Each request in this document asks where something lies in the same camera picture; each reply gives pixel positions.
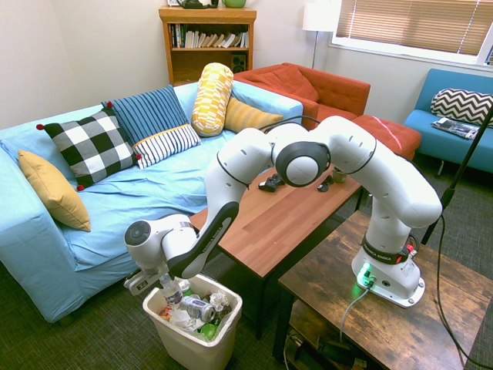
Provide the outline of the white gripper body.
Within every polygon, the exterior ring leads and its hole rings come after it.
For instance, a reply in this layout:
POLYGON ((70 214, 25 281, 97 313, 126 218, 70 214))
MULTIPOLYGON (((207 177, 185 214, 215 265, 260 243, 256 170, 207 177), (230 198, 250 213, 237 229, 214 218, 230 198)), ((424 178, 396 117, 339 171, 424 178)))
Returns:
POLYGON ((161 264, 158 267, 150 269, 138 268, 126 277, 123 286, 128 289, 132 295, 138 295, 148 289, 168 271, 169 268, 166 264, 161 264))

